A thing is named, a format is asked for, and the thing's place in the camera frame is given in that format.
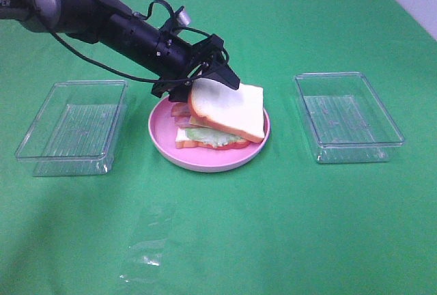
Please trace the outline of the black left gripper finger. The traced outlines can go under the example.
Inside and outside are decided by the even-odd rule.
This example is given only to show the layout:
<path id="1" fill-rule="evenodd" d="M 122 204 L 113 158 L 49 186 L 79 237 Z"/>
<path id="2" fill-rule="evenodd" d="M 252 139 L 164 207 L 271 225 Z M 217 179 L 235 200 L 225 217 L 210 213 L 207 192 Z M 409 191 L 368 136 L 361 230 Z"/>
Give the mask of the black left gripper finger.
<path id="1" fill-rule="evenodd" d="M 240 78 L 229 65 L 226 62 L 220 63 L 217 60 L 213 60 L 210 66 L 202 71 L 201 78 L 219 82 L 233 90 L 239 89 L 240 86 Z"/>

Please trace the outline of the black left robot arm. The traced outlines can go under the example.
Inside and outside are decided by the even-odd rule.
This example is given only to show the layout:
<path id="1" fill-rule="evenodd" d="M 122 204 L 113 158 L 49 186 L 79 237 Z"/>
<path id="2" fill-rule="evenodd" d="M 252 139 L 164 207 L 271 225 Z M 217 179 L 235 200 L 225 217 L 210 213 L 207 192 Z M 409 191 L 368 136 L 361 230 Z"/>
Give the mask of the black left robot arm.
<path id="1" fill-rule="evenodd" d="M 240 79 L 229 67 L 224 41 L 216 34 L 190 44 L 179 37 L 189 30 L 184 7 L 174 10 L 164 0 L 154 0 L 147 14 L 132 11 L 120 0 L 1 0 L 1 18 L 17 20 L 32 32 L 50 33 L 81 59 L 109 72 L 133 79 L 79 53 L 60 34 L 95 44 L 98 42 L 157 75 L 151 93 L 169 94 L 172 102 L 185 102 L 193 81 L 207 78 L 237 90 Z"/>

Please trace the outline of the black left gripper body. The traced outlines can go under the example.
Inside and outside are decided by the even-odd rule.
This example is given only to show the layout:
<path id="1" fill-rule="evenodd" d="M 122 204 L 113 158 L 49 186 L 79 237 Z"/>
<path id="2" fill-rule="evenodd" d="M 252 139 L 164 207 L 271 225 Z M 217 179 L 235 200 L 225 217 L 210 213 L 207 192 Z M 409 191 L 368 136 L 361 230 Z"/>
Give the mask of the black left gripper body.
<path id="1" fill-rule="evenodd" d="M 171 34 L 158 64 L 159 80 L 151 94 L 160 98 L 165 92 L 172 102 L 186 102 L 193 80 L 210 76 L 225 63 L 224 40 L 212 34 L 189 44 Z"/>

